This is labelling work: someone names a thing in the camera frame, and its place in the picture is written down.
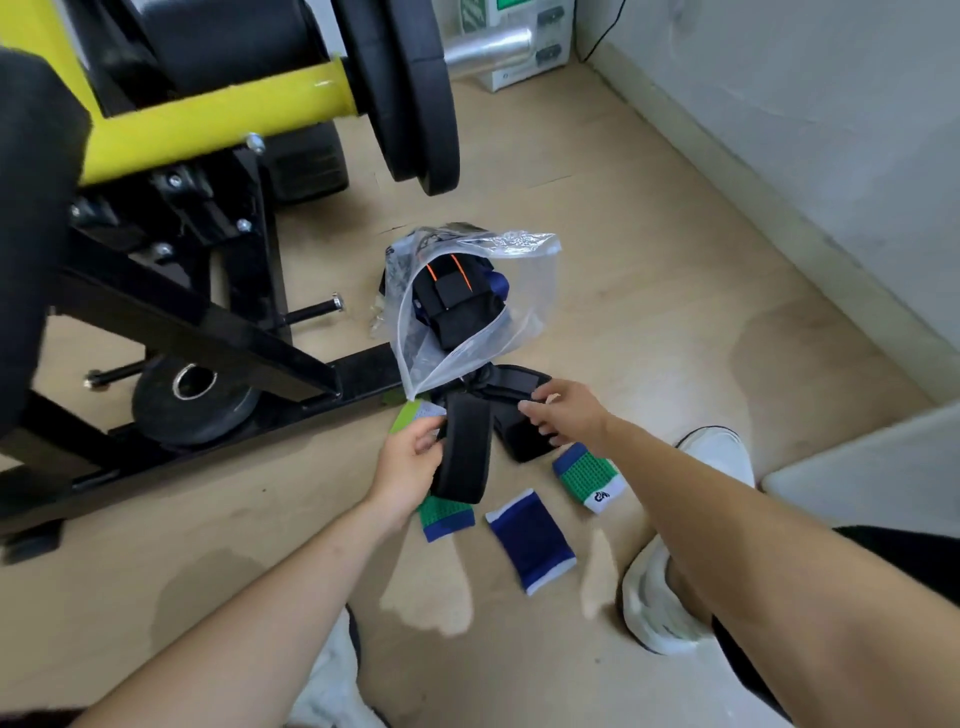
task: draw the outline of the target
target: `metal pipe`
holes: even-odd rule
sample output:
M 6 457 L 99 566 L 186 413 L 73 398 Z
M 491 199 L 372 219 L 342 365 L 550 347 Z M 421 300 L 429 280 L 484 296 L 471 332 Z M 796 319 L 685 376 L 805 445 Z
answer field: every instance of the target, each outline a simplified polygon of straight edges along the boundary
M 456 36 L 444 45 L 451 79 L 523 63 L 533 53 L 534 30 L 528 25 L 498 25 Z

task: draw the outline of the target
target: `white trim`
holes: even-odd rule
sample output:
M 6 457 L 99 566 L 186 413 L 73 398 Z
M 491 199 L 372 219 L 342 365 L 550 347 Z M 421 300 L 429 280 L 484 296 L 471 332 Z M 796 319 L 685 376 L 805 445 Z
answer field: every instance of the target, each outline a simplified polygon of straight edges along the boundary
M 591 65 L 932 399 L 960 398 L 960 352 L 612 43 L 596 49 Z
M 627 490 L 627 481 L 624 479 L 623 475 L 618 473 L 603 488 L 597 488 L 595 491 L 593 491 L 593 493 L 587 496 L 587 499 L 584 501 L 584 505 L 594 513 L 602 513 L 603 510 L 610 505 L 610 502 L 625 490 Z M 594 496 L 601 492 L 606 493 L 607 497 L 597 501 Z
M 500 518 L 500 516 L 505 514 L 507 511 L 509 511 L 511 508 L 513 508 L 515 505 L 517 505 L 519 502 L 521 502 L 524 498 L 526 498 L 533 492 L 534 492 L 533 488 L 527 488 L 525 491 L 523 491 L 523 493 L 515 497 L 506 505 L 500 508 L 497 508 L 495 511 L 491 511 L 490 513 L 488 513 L 485 516 L 485 518 L 487 519 L 487 523 L 493 523 L 494 521 L 496 521 L 498 518 Z
M 541 576 L 537 581 L 527 587 L 527 596 L 533 596 L 533 593 L 542 587 L 544 584 L 549 584 L 551 581 L 556 579 L 558 576 L 563 576 L 565 573 L 573 569 L 577 565 L 577 557 L 574 556 L 572 559 L 567 559 L 562 561 L 560 564 L 555 566 L 553 569 L 548 571 L 546 574 Z

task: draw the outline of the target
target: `black padded cushion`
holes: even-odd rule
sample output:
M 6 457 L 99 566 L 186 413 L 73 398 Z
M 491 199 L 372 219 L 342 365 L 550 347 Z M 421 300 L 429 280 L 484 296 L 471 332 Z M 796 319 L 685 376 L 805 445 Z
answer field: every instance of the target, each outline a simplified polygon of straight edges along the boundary
M 446 398 L 441 428 L 444 459 L 434 473 L 430 492 L 461 503 L 479 503 L 487 489 L 493 414 L 490 403 L 466 392 Z
M 46 61 L 0 48 L 0 437 L 34 378 L 89 133 Z

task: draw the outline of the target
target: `black padded strap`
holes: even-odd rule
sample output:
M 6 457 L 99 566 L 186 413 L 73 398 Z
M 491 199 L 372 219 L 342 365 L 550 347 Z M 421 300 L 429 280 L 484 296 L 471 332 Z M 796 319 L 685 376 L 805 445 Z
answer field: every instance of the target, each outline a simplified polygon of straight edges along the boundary
M 487 364 L 468 377 L 468 389 L 479 397 L 518 402 L 529 400 L 552 377 L 514 364 Z
M 503 448 L 518 463 L 534 460 L 555 448 L 550 445 L 553 435 L 541 435 L 512 402 L 493 402 L 493 430 Z
M 444 460 L 430 492 L 461 503 L 479 503 L 487 489 L 492 437 L 491 404 L 466 392 L 446 398 Z

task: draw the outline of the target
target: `hand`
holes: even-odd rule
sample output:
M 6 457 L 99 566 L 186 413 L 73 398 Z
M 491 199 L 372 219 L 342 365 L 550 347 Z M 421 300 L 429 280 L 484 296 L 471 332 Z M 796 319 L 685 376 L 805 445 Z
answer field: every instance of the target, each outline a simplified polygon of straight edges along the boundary
M 388 531 L 399 530 L 429 492 L 444 457 L 444 444 L 432 432 L 443 423 L 443 417 L 423 417 L 387 436 L 364 502 Z
M 556 433 L 550 444 L 559 447 L 581 442 L 595 455 L 604 448 L 609 422 L 613 415 L 597 400 L 585 384 L 566 379 L 551 379 L 538 387 L 531 398 L 522 401 L 520 412 L 537 425 L 541 435 Z

